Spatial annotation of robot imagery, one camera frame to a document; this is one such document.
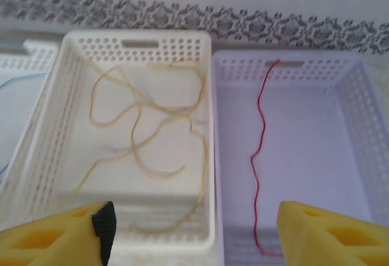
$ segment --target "yellow wire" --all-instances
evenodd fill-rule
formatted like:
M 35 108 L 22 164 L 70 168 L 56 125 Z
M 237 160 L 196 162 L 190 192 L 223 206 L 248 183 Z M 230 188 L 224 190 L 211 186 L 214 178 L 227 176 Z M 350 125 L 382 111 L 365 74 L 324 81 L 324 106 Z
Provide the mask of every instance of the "yellow wire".
M 170 69 L 191 69 L 191 70 L 194 70 L 197 74 L 197 76 L 199 77 L 200 79 L 200 82 L 201 82 L 201 90 L 200 90 L 200 93 L 199 93 L 199 97 L 198 97 L 198 100 L 197 102 L 194 104 L 194 105 L 191 105 L 191 106 L 182 106 L 182 107 L 163 107 L 163 106 L 159 106 L 159 105 L 156 105 L 155 103 L 153 103 L 152 101 L 150 100 L 147 100 L 146 103 L 140 103 L 139 100 L 138 100 L 138 97 L 140 98 L 147 98 L 142 91 L 138 90 L 136 87 L 134 87 L 130 80 L 128 79 L 128 77 L 125 75 L 123 69 L 121 67 L 113 67 L 111 69 L 109 69 L 107 72 L 104 72 L 101 70 L 101 68 L 96 65 L 95 63 L 93 62 L 90 62 L 90 61 L 87 61 L 87 60 L 84 60 L 82 59 L 88 66 L 91 66 L 92 68 L 94 68 L 98 73 L 101 74 L 100 78 L 96 81 L 96 83 L 94 84 L 94 87 L 92 88 L 92 95 L 91 95 L 91 107 L 90 107 L 90 110 L 89 110 L 89 119 L 91 121 L 91 123 L 97 127 L 100 127 L 100 128 L 104 128 L 104 127 L 107 127 L 107 126 L 111 126 L 111 125 L 114 125 L 122 116 L 124 116 L 128 111 L 130 111 L 132 108 L 134 108 L 135 106 L 138 107 L 138 116 L 137 116 L 137 120 L 136 120 L 136 123 L 134 124 L 133 126 L 133 129 L 132 129 L 132 132 L 131 132 L 131 150 L 126 152 L 125 154 L 122 154 L 120 156 L 117 156 L 117 157 L 111 157 L 111 158 L 105 158 L 105 159 L 100 159 L 100 160 L 97 160 L 93 165 L 92 167 L 88 170 L 88 172 L 85 174 L 85 176 L 83 177 L 83 179 L 81 180 L 80 184 L 76 187 L 76 189 L 73 191 L 72 194 L 70 194 L 66 199 L 63 200 L 63 202 L 59 205 L 58 208 L 62 208 L 66 203 L 68 203 L 70 200 L 72 200 L 77 194 L 78 192 L 82 189 L 82 186 L 84 185 L 84 183 L 87 181 L 88 177 L 92 174 L 93 170 L 101 163 L 111 163 L 111 162 L 118 162 L 118 161 L 121 161 L 123 159 L 125 159 L 127 156 L 131 155 L 132 153 L 134 153 L 134 156 L 135 156 L 135 159 L 136 159 L 136 162 L 138 163 L 138 165 L 140 166 L 140 168 L 143 169 L 143 172 L 146 173 L 148 176 L 152 176 L 152 177 L 155 177 L 155 176 L 158 176 L 158 177 L 172 177 L 176 174 L 179 174 L 184 168 L 185 166 L 181 167 L 179 170 L 173 172 L 173 173 L 168 173 L 164 176 L 159 176 L 158 174 L 159 173 L 155 173 L 153 172 L 153 170 L 149 169 L 144 163 L 143 161 L 141 160 L 141 158 L 139 157 L 139 155 L 137 154 L 137 151 L 141 148 L 143 148 L 144 146 L 146 146 L 150 141 L 152 141 L 157 135 L 158 133 L 161 131 L 161 129 L 168 125 L 168 124 L 171 124 L 175 121 L 178 121 L 180 119 L 186 119 L 189 121 L 189 129 L 190 129 L 190 133 L 193 134 L 194 136 L 200 138 L 203 142 L 203 147 L 204 147 L 204 161 L 203 161 L 203 169 L 202 169 L 202 176 L 201 176 L 201 190 L 200 190 L 200 195 L 199 195 L 199 198 L 197 200 L 197 202 L 195 203 L 193 209 L 187 214 L 185 215 L 181 220 L 175 222 L 172 226 L 170 227 L 167 227 L 167 228 L 163 228 L 163 229 L 159 229 L 159 230 L 148 230 L 148 229 L 143 229 L 143 228 L 139 228 L 137 226 L 130 226 L 130 229 L 134 230 L 134 231 L 138 231 L 140 233 L 143 233 L 143 234 L 162 234 L 162 233 L 166 233 L 167 231 L 172 231 L 172 230 L 175 230 L 177 227 L 181 226 L 185 221 L 187 221 L 196 211 L 197 207 L 201 204 L 202 202 L 202 199 L 203 199 L 203 196 L 204 196 L 204 190 L 205 190 L 205 174 L 206 174 L 206 171 L 207 171 L 207 159 L 208 159 L 208 149 L 207 149 L 207 142 L 205 140 L 205 137 L 202 133 L 200 133 L 199 131 L 195 131 L 193 129 L 193 122 L 192 120 L 189 118 L 189 116 L 197 110 L 203 96 L 204 96 L 204 93 L 205 93 L 205 75 L 204 73 L 200 73 L 199 69 L 196 69 L 194 67 L 188 67 L 188 66 L 174 66 L 174 64 L 176 64 L 177 62 L 173 62 L 171 64 L 149 64 L 149 66 L 154 66 L 154 67 L 167 67 L 167 68 L 170 68 Z M 120 69 L 120 74 L 123 78 L 124 81 L 120 81 L 119 79 L 116 79 L 114 77 L 111 77 L 109 76 L 109 73 L 112 72 L 114 69 Z M 110 121 L 109 123 L 99 123 L 98 121 L 94 120 L 93 117 L 92 117 L 92 110 L 93 110 L 93 104 L 94 104 L 94 95 L 95 95 L 95 88 L 97 86 L 97 84 L 103 79 L 103 78 L 108 78 L 107 80 L 110 80 L 112 81 L 113 83 L 117 83 L 117 84 L 125 84 L 128 88 L 130 88 L 133 96 L 134 96 L 134 99 L 136 101 L 136 103 L 134 105 L 131 105 L 130 107 L 128 107 L 127 109 L 125 109 L 121 114 L 119 114 L 118 117 L 116 117 L 113 121 Z M 139 122 L 140 120 L 140 116 L 141 116 L 141 113 L 142 113 L 142 106 L 148 106 L 148 107 L 151 107 L 151 108 L 154 108 L 154 109 L 157 109 L 158 111 L 161 111 L 161 112 L 164 112 L 166 114 L 169 114 L 169 115 L 175 115 L 175 117 L 169 119 L 168 121 L 165 121 L 165 122 L 162 122 L 158 128 L 154 131 L 154 133 L 148 137 L 146 140 L 144 140 L 143 142 L 141 142 L 140 145 L 136 146 L 134 144 L 134 131 L 135 131 L 135 128 L 136 128 L 136 125 L 137 123 Z

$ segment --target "red wire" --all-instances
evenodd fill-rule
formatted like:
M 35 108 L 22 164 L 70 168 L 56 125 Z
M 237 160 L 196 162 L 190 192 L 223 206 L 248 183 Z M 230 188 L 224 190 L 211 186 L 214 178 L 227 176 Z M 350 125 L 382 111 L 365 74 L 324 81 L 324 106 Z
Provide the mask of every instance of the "red wire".
M 255 169 L 255 165 L 254 165 L 254 159 L 255 157 L 260 153 L 261 149 L 262 149 L 262 144 L 263 144 L 263 137 L 265 135 L 265 130 L 266 130 L 266 120 L 265 120 L 265 116 L 263 115 L 263 112 L 262 112 L 262 108 L 261 108 L 261 105 L 260 105 L 260 100 L 261 100 L 261 96 L 262 96 L 262 93 L 263 93 L 263 90 L 265 88 L 265 84 L 266 84 L 266 81 L 267 81 L 267 78 L 270 74 L 270 72 L 272 71 L 272 69 L 278 65 L 280 63 L 280 60 L 277 60 L 276 62 L 274 62 L 271 66 L 270 66 L 270 69 L 267 71 L 266 75 L 265 75 L 265 78 L 263 80 L 263 84 L 262 84 L 262 87 L 261 87 L 261 91 L 260 91 L 260 94 L 258 96 L 258 100 L 256 102 L 256 105 L 258 107 L 258 111 L 260 112 L 261 114 L 261 118 L 262 118 L 262 122 L 263 122 L 263 129 L 262 129 L 262 133 L 261 133 L 261 140 L 260 140 L 260 145 L 258 147 L 258 149 L 256 150 L 256 152 L 251 156 L 251 167 L 253 169 L 253 173 L 254 173 L 254 177 L 255 177 L 255 180 L 256 180 L 256 193 L 255 193 L 255 199 L 254 199 L 254 215 L 255 215 L 255 221 L 254 221 L 254 239 L 255 239 L 255 243 L 256 243 L 256 246 L 258 247 L 260 253 L 263 255 L 263 256 L 267 256 L 267 257 L 283 257 L 282 254 L 278 254 L 278 253 L 272 253 L 272 252 L 268 252 L 266 251 L 260 244 L 259 240 L 258 240 L 258 233 L 256 231 L 256 226 L 258 225 L 258 210 L 257 210 L 257 207 L 256 207 L 256 203 L 258 201 L 258 197 L 260 195 L 260 188 L 261 188 L 261 183 L 260 183 L 260 179 L 256 173 L 256 169 Z

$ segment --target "decorative border pattern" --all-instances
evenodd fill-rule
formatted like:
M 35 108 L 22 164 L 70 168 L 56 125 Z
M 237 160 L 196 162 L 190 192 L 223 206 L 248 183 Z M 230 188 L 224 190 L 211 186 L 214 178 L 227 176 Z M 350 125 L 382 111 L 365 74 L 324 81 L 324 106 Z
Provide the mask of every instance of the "decorative border pattern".
M 337 18 L 132 0 L 0 0 L 0 17 L 87 27 L 206 30 L 217 39 L 315 49 L 389 52 L 389 22 L 338 22 Z

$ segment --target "table surface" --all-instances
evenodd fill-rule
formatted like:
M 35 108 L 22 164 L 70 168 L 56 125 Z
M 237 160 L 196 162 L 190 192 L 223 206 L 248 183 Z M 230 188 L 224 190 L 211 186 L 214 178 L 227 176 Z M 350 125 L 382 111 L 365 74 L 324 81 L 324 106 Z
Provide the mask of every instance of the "table surface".
M 62 36 L 61 35 L 50 35 L 45 33 L 33 33 L 33 32 L 13 32 L 13 35 L 21 36 L 25 38 L 30 39 L 42 39 L 42 40 L 51 40 L 60 42 Z M 217 51 L 220 49 L 245 49 L 246 46 L 238 45 L 238 44 L 223 44 L 223 43 L 216 43 L 215 46 L 213 46 L 213 51 Z M 389 112 L 389 69 L 386 68 L 380 68 L 380 67 L 370 67 L 371 71 L 374 75 L 374 79 L 376 80 L 376 83 L 379 87 L 379 90 L 381 92 L 381 96 L 384 102 L 384 105 L 386 107 L 387 112 Z M 32 87 L 36 86 L 36 81 L 32 81 L 30 83 Z M 139 257 L 133 257 L 128 254 L 122 255 L 112 255 L 109 265 L 110 266 L 116 266 L 116 265 L 127 265 L 127 266 L 152 266 L 152 265 L 158 265 L 158 266 L 207 266 L 207 265 L 219 265 L 219 245 L 218 240 L 216 238 L 216 242 L 212 249 L 206 254 L 198 255 L 198 256 L 164 256 L 164 255 L 158 255 L 158 256 L 139 256 Z

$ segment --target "plastic basket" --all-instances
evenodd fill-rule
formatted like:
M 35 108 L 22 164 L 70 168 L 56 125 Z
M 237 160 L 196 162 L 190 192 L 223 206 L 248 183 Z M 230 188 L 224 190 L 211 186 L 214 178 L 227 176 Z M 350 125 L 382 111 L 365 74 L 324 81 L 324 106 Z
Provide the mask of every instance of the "plastic basket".
M 250 156 L 263 124 L 258 236 L 280 252 L 278 206 L 295 200 L 389 225 L 388 123 L 370 72 L 347 52 L 220 51 L 213 56 L 216 187 L 221 265 L 284 265 L 253 238 Z
M 27 55 L 14 53 L 0 53 L 0 72 L 13 71 L 15 77 L 24 77 L 46 73 L 43 85 L 36 97 L 31 116 L 26 121 L 26 126 L 21 132 L 18 144 L 15 148 L 7 170 L 2 175 L 0 182 L 0 229 L 6 227 L 6 221 L 10 217 L 11 207 L 15 201 L 15 191 L 19 183 L 23 164 L 26 160 L 32 136 L 36 128 L 36 120 L 41 112 L 44 97 L 47 91 L 47 82 L 51 77 L 51 68 L 58 53 L 58 44 L 47 41 L 25 40 L 23 49 Z
M 144 174 L 132 156 L 121 162 L 105 163 L 96 167 L 81 191 L 63 209 L 112 200 L 118 221 L 113 252 L 197 252 L 211 247 L 215 239 L 215 196 L 210 55 L 210 37 L 203 32 L 68 33 L 54 67 L 8 225 L 56 212 L 96 160 L 120 155 L 131 147 L 129 136 L 137 110 L 110 128 L 96 128 L 89 122 L 92 86 L 100 76 L 93 66 L 107 71 L 119 65 L 159 105 L 186 106 L 199 93 L 196 76 L 185 73 L 184 68 L 168 73 L 166 67 L 157 69 L 148 65 L 183 61 L 179 66 L 200 65 L 205 73 L 205 96 L 191 118 L 193 127 L 206 138 L 207 154 L 202 142 L 189 134 L 188 122 L 178 121 L 161 131 L 149 148 L 139 154 L 149 167 L 160 171 L 174 171 L 183 165 L 186 170 L 159 180 Z M 94 115 L 98 121 L 111 120 L 134 102 L 126 87 L 111 81 L 102 80 L 96 89 Z M 166 118 L 152 109 L 144 109 L 143 114 L 135 134 L 137 144 Z M 191 211 L 200 193 L 204 156 L 208 156 L 205 193 L 194 214 L 180 227 L 164 234 L 131 230 L 130 226 L 135 225 L 145 229 L 169 227 Z

